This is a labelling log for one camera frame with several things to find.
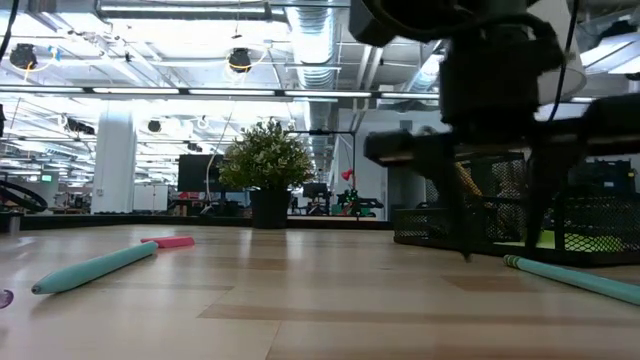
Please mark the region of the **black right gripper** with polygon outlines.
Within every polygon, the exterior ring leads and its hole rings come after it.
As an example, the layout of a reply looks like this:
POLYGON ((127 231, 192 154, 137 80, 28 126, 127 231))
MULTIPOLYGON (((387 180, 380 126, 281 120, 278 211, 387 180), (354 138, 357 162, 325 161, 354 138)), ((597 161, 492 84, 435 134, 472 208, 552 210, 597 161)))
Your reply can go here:
POLYGON ((407 130, 372 133, 365 156, 382 166, 429 168, 446 207, 451 241, 466 262, 472 251, 466 235, 464 192, 454 159, 465 153, 531 151, 526 203, 527 254, 534 254, 545 212, 569 167, 586 156, 640 153, 640 94, 596 99, 583 114, 538 121, 538 78, 562 69, 567 56, 551 30, 532 38, 493 44, 478 32, 456 36, 440 67, 440 109, 450 131, 414 135, 407 130))

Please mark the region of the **black mesh desk organizer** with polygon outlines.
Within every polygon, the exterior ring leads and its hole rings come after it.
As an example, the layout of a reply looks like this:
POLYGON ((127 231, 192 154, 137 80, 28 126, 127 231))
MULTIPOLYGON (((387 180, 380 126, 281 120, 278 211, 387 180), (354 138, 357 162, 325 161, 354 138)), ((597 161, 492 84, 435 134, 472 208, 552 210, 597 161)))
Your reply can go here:
MULTIPOLYGON (((470 214, 470 247, 479 254, 525 255, 526 161, 521 152, 467 155, 460 164, 482 196, 465 192, 470 214)), ((434 186, 414 209, 394 213, 394 240, 399 244, 456 250, 449 238, 449 221, 434 186)), ((640 264, 640 193, 591 191, 571 186, 569 179, 547 209, 543 230, 556 233, 556 248, 538 248, 532 259, 574 267, 640 264), (561 248, 564 234, 619 237, 622 252, 574 252, 561 248)))

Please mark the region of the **green sticky note pad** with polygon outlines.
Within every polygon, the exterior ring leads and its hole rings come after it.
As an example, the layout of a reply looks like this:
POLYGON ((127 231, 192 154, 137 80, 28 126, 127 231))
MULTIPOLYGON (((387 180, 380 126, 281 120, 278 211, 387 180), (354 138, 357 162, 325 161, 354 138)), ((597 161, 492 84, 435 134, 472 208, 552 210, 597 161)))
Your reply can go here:
MULTIPOLYGON (((555 249, 556 233, 551 230, 543 230, 537 247, 555 249)), ((622 252, 624 245, 619 237, 565 233, 564 245, 561 248, 574 252, 622 252)))

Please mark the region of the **teal pen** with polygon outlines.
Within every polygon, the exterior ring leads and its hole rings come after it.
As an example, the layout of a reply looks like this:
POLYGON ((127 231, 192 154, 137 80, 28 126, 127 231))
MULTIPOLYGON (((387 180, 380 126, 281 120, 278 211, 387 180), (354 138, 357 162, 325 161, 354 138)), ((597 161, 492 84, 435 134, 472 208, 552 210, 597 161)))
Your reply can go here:
POLYGON ((69 291, 149 257, 157 249, 155 242, 147 242, 56 270, 37 281, 31 287, 31 293, 46 295, 69 291))
POLYGON ((503 257, 503 263, 514 269, 640 306, 640 285, 623 283, 585 272, 529 260, 516 255, 505 255, 503 257))

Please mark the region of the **pink eraser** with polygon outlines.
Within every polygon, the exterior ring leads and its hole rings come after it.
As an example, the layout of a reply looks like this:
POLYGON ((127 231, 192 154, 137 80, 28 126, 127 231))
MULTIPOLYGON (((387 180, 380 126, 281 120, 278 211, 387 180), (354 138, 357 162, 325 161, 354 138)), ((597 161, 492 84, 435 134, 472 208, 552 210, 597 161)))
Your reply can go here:
POLYGON ((140 240, 141 243, 149 243, 153 242, 158 245, 159 248, 168 249, 168 248, 178 248, 178 247, 188 247, 194 246, 195 240, 190 236, 168 236, 168 237, 155 237, 155 238, 143 238, 140 240))

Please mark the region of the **black equipment box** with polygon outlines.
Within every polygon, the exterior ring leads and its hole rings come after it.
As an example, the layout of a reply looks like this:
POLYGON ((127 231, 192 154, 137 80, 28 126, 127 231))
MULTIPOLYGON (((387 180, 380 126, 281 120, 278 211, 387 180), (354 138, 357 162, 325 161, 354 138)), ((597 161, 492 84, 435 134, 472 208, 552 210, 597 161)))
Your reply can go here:
POLYGON ((594 192, 634 193, 635 176, 636 171, 632 168, 630 160, 584 161, 570 171, 569 184, 594 192))

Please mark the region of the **background robot with red part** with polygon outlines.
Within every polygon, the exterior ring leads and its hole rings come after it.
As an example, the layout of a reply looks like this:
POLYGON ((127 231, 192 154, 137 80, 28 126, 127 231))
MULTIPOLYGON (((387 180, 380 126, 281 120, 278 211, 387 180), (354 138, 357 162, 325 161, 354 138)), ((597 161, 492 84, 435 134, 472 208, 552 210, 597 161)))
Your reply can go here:
POLYGON ((356 189, 356 176, 354 170, 349 168, 341 173, 348 188, 337 197, 337 204, 341 206, 340 215, 361 217, 375 217, 373 209, 383 209, 384 205, 376 198, 361 197, 356 189))

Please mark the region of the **white shade silver table lamp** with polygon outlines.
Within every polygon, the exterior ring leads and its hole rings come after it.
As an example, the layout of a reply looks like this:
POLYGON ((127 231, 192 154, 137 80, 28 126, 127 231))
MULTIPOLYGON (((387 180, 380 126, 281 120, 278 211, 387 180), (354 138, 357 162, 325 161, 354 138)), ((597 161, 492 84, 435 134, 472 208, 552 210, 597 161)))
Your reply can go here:
MULTIPOLYGON (((574 95, 585 86, 587 79, 575 35, 569 35, 572 15, 567 0, 538 0, 528 8, 528 12, 551 24, 557 34, 558 43, 563 50, 566 49, 567 41, 571 42, 567 51, 569 60, 566 65, 560 96, 561 98, 566 98, 574 95)), ((560 71, 561 69, 557 68, 544 73, 538 78, 539 102, 541 105, 551 104, 555 101, 560 71)))

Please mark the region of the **black plant pot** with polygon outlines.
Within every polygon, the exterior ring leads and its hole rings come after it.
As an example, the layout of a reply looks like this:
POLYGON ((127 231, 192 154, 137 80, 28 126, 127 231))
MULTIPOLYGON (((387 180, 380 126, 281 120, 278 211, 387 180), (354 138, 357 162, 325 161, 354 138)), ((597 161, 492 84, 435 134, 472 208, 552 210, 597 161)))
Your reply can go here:
POLYGON ((285 228, 290 197, 290 192, 286 189, 252 191, 250 204, 253 227, 257 229, 285 228))

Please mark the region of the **green artificial plant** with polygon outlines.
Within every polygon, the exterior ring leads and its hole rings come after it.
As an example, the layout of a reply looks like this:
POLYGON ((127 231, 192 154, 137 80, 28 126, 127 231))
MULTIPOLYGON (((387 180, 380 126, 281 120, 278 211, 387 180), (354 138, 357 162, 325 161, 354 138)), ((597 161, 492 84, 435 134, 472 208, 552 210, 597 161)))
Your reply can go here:
POLYGON ((220 181, 233 188, 287 190, 313 178, 306 143, 277 121, 258 122, 227 148, 219 165, 220 181))

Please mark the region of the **black ceiling speaker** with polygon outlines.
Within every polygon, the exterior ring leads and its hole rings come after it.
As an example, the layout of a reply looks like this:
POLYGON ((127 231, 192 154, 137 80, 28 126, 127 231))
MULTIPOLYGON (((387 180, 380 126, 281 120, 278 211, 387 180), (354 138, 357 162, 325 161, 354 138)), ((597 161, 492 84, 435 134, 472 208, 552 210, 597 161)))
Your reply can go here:
POLYGON ((28 43, 18 43, 11 51, 10 63, 22 70, 32 70, 38 65, 34 45, 28 43))
POLYGON ((228 66, 234 73, 249 72, 252 67, 249 50, 247 48, 234 48, 228 57, 228 66))

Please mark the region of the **large black monitor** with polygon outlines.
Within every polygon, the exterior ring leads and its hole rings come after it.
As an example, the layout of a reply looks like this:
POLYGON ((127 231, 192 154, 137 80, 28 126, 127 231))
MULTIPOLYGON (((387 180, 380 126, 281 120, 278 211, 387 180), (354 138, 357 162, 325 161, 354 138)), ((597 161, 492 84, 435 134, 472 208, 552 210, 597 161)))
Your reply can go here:
POLYGON ((181 155, 178 160, 178 185, 181 192, 220 192, 225 186, 220 181, 219 166, 223 163, 222 154, 181 155))

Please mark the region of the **long ceiling light strip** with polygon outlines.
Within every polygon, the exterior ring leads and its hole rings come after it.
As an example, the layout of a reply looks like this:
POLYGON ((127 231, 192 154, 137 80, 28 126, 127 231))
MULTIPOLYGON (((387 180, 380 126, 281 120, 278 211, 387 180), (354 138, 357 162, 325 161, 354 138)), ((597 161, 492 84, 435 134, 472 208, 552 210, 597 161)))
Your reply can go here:
POLYGON ((222 97, 222 98, 349 98, 391 100, 437 100, 437 93, 408 93, 385 91, 285 90, 244 88, 166 88, 166 87, 74 87, 0 85, 0 93, 51 94, 70 96, 129 96, 132 98, 162 97, 222 97))

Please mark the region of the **white column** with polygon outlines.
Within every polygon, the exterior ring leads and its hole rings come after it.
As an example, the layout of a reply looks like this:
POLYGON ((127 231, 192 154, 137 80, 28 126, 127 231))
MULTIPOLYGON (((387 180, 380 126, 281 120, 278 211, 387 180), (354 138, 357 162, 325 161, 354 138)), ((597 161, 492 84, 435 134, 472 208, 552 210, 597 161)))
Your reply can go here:
POLYGON ((100 113, 91 213, 131 213, 137 131, 131 106, 108 101, 100 113))

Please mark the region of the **silver ventilation duct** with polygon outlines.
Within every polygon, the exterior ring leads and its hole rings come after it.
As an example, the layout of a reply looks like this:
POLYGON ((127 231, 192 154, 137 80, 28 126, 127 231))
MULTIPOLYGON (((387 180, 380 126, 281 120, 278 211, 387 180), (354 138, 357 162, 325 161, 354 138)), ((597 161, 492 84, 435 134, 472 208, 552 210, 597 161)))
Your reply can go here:
POLYGON ((330 68, 336 58, 336 13, 332 0, 318 5, 290 7, 285 10, 291 27, 291 46, 298 81, 303 89, 333 89, 336 70, 330 68))

